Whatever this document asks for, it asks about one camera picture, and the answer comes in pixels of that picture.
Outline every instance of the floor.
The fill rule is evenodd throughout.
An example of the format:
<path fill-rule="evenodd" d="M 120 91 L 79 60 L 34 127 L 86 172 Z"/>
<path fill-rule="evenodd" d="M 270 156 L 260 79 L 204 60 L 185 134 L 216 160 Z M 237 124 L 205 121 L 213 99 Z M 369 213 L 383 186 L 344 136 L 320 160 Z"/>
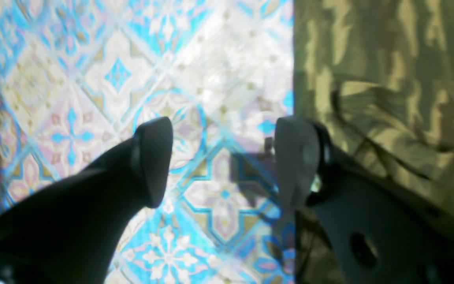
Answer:
<path fill-rule="evenodd" d="M 0 214 L 168 116 L 166 196 L 106 283 L 293 283 L 265 145 L 292 113 L 292 24 L 291 0 L 0 0 Z"/>

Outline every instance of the camouflage pants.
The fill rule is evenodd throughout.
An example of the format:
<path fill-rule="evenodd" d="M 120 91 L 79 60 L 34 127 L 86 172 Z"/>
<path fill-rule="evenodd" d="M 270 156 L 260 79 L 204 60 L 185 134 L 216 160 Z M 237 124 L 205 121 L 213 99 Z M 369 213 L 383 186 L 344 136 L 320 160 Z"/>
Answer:
<path fill-rule="evenodd" d="M 454 216 L 454 1 L 295 0 L 295 13 L 295 114 Z M 340 282 L 326 245 L 301 227 L 308 282 Z"/>

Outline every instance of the blue and white tile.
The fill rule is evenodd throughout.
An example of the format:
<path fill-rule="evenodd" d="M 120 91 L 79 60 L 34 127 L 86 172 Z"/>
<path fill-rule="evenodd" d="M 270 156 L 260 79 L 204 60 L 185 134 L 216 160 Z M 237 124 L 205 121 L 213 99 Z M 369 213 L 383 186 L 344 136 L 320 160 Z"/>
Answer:
<path fill-rule="evenodd" d="M 201 283 L 215 273 L 216 247 L 176 207 L 157 210 L 121 252 L 128 269 L 144 283 Z"/>
<path fill-rule="evenodd" d="M 57 56 L 71 79 L 76 79 L 112 32 L 114 18 L 99 0 L 54 1 L 36 34 Z"/>
<path fill-rule="evenodd" d="M 27 135 L 20 128 L 17 118 L 0 97 L 0 177 L 4 178 L 17 163 L 22 149 L 27 145 Z"/>
<path fill-rule="evenodd" d="M 240 108 L 263 95 L 269 70 L 292 72 L 291 54 L 230 2 L 217 7 L 173 63 L 179 84 L 208 106 L 206 115 L 229 128 Z"/>
<path fill-rule="evenodd" d="M 219 142 L 179 183 L 182 206 L 222 249 L 229 250 L 260 225 L 274 206 L 272 185 L 235 142 Z"/>
<path fill-rule="evenodd" d="M 216 0 L 129 0 L 124 13 L 131 38 L 158 57 L 185 47 L 214 9 Z"/>
<path fill-rule="evenodd" d="M 34 135 L 60 98 L 68 77 L 39 38 L 28 35 L 26 42 L 1 93 L 23 131 Z"/>
<path fill-rule="evenodd" d="M 134 133 L 137 126 L 151 119 L 166 116 L 173 124 L 173 153 L 169 173 L 181 176 L 196 159 L 205 155 L 207 117 L 203 106 L 175 82 L 164 77 L 153 91 L 142 99 L 132 124 L 125 133 Z"/>
<path fill-rule="evenodd" d="M 292 50 L 294 3 L 292 0 L 235 0 L 236 5 L 277 42 Z"/>
<path fill-rule="evenodd" d="M 76 174 L 109 149 L 116 133 L 74 83 L 36 131 L 37 148 L 60 178 Z"/>
<path fill-rule="evenodd" d="M 125 22 L 124 12 L 126 11 L 129 0 L 103 0 L 107 9 L 112 11 L 112 15 L 115 15 L 115 19 L 118 23 Z"/>
<path fill-rule="evenodd" d="M 260 275 L 238 259 L 223 260 L 221 268 L 205 284 L 259 283 Z"/>
<path fill-rule="evenodd" d="M 292 74 L 271 70 L 267 72 L 267 80 L 262 93 L 247 103 L 234 121 L 229 131 L 245 151 L 264 153 L 264 141 L 274 137 L 276 120 L 293 113 Z"/>
<path fill-rule="evenodd" d="M 29 23 L 17 5 L 12 2 L 0 11 L 0 84 L 14 68 L 26 45 L 25 35 Z"/>
<path fill-rule="evenodd" d="M 5 178 L 9 205 L 23 201 L 54 181 L 56 179 L 49 165 L 31 147 L 27 147 L 11 173 Z"/>
<path fill-rule="evenodd" d="M 32 26 L 33 24 L 40 24 L 46 15 L 49 0 L 14 0 L 22 15 L 26 18 L 27 22 Z"/>
<path fill-rule="evenodd" d="M 279 230 L 263 226 L 245 239 L 236 256 L 256 272 L 263 284 L 294 284 L 295 225 L 286 223 Z"/>
<path fill-rule="evenodd" d="M 134 283 L 131 280 L 127 279 L 127 277 L 124 275 L 124 272 L 121 269 L 117 268 L 108 273 L 108 276 L 104 281 L 104 284 L 134 284 Z"/>
<path fill-rule="evenodd" d="M 104 117 L 120 129 L 159 78 L 159 70 L 121 30 L 89 63 L 78 83 Z"/>
<path fill-rule="evenodd" d="M 153 217 L 155 209 L 143 208 L 129 221 L 122 236 L 120 237 L 119 243 L 117 244 L 117 252 L 120 252 L 137 234 L 141 226 Z"/>

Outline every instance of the floral tile pattern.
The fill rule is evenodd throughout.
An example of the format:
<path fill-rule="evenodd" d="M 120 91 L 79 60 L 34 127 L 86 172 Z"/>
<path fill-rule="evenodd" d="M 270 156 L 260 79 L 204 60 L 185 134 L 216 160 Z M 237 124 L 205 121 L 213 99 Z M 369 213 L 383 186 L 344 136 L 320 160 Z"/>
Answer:
<path fill-rule="evenodd" d="M 107 284 L 293 283 L 272 156 L 292 114 L 290 0 L 1 0 L 0 214 L 167 116 L 166 194 Z"/>
<path fill-rule="evenodd" d="M 108 149 L 115 133 L 77 86 L 62 90 L 61 101 L 36 134 L 38 149 L 65 178 Z"/>
<path fill-rule="evenodd" d="M 52 173 L 35 153 L 28 153 L 11 173 L 7 195 L 16 204 L 54 182 Z"/>

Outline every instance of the blue diamond pattern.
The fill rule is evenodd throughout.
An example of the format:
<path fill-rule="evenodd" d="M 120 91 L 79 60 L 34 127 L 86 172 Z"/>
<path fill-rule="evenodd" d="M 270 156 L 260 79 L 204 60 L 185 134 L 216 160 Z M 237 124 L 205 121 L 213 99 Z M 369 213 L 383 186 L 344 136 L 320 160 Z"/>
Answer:
<path fill-rule="evenodd" d="M 259 124 L 258 129 L 262 131 L 265 135 L 270 135 L 274 132 L 276 125 L 273 124 L 270 120 L 264 120 L 261 124 Z"/>
<path fill-rule="evenodd" d="M 120 91 L 120 88 L 124 85 L 129 77 L 131 77 L 132 73 L 127 70 L 124 66 L 120 58 L 117 58 L 117 61 L 113 64 L 112 69 L 104 78 L 113 85 L 117 92 Z"/>

